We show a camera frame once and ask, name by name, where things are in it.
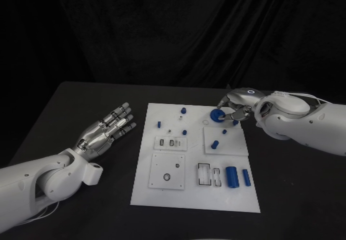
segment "black tabletop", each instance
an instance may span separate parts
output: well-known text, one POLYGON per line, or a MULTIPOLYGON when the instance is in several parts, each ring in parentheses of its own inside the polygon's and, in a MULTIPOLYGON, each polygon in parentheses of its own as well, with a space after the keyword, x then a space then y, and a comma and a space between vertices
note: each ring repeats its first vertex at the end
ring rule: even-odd
POLYGON ((12 165, 74 146, 90 124, 125 102, 138 127, 96 159, 103 176, 57 212, 0 235, 9 239, 346 239, 346 158, 282 141, 244 121, 262 213, 130 205, 149 103, 215 106, 227 89, 65 82, 12 165))

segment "circular hole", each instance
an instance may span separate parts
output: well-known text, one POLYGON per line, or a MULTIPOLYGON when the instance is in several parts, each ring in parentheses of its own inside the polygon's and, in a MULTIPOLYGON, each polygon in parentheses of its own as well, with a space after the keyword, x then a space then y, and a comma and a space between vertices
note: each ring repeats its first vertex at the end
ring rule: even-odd
POLYGON ((166 174, 164 175, 164 179, 165 179, 166 181, 169 181, 169 180, 172 179, 172 176, 166 173, 166 174))

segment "robotic hand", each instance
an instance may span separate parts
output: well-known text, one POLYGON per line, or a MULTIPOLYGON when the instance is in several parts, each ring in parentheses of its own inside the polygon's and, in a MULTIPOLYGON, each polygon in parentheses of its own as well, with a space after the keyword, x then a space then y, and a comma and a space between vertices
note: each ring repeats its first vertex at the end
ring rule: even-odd
POLYGON ((243 121, 254 113, 257 126, 273 138, 293 139, 315 149, 346 156, 346 105, 332 104, 303 93, 276 91, 266 96, 253 88, 233 90, 218 109, 226 104, 236 112, 220 116, 220 120, 243 121), (319 105, 311 106, 293 95, 315 98, 319 105))
POLYGON ((97 185, 103 168, 90 161, 103 155, 135 127, 125 103, 83 132, 76 147, 58 155, 0 169, 0 233, 34 217, 51 204, 70 198, 83 182, 97 185), (37 184, 44 195, 37 194, 37 184))

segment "black table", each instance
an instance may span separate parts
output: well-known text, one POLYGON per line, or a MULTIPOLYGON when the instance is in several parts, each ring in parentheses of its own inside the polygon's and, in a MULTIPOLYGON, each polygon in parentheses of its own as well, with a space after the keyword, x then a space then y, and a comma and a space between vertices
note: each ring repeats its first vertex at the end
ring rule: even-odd
POLYGON ((65 82, 12 165, 73 147, 83 130, 125 102, 138 127, 94 161, 104 168, 99 185, 83 184, 51 216, 12 228, 0 239, 346 239, 346 158, 276 140, 254 119, 241 124, 262 213, 130 205, 149 103, 215 106, 227 93, 65 82))

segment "blue object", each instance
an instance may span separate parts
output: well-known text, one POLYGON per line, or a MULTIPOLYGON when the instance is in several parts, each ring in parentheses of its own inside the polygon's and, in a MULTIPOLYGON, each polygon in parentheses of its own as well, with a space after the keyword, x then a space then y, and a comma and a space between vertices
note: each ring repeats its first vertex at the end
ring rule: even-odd
POLYGON ((226 174, 227 174, 227 183, 228 187, 236 189, 240 187, 240 181, 238 181, 238 174, 237 174, 237 167, 228 166, 226 168, 226 174))
POLYGON ((214 141, 211 148, 217 149, 218 145, 220 145, 220 141, 214 141))
POLYGON ((250 187, 251 186, 251 178, 250 178, 249 169, 243 169, 243 175, 244 175, 246 185, 250 187))
POLYGON ((220 116, 227 115, 226 112, 221 109, 214 109, 211 111, 211 119, 217 122, 217 123, 223 123, 224 120, 220 120, 220 116))

